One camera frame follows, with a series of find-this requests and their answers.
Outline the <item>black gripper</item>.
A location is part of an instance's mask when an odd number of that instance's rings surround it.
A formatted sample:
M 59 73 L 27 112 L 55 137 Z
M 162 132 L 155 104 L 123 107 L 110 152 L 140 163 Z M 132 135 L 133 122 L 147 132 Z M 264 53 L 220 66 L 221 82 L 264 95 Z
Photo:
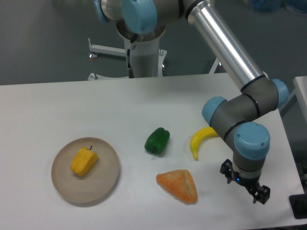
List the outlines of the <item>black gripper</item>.
M 264 205 L 269 200 L 271 189 L 265 185 L 260 186 L 260 170 L 245 171 L 237 165 L 232 165 L 232 162 L 226 159 L 221 165 L 220 173 L 225 176 L 228 184 L 235 181 L 237 184 L 247 187 L 248 193 L 253 196 L 253 204 L 260 202 Z

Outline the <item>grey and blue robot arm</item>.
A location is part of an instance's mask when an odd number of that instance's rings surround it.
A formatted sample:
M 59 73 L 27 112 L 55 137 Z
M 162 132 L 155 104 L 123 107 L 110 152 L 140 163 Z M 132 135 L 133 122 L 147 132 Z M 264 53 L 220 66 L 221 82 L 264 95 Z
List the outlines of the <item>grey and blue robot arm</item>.
M 202 109 L 205 121 L 233 151 L 232 160 L 226 160 L 220 172 L 229 182 L 245 187 L 254 202 L 265 204 L 270 189 L 260 185 L 259 178 L 270 148 L 270 134 L 255 121 L 283 106 L 288 88 L 264 75 L 216 11 L 214 2 L 95 0 L 94 8 L 101 22 L 115 21 L 125 39 L 129 78 L 159 75 L 158 40 L 168 23 L 185 18 L 197 28 L 241 92 L 230 101 L 213 97 Z

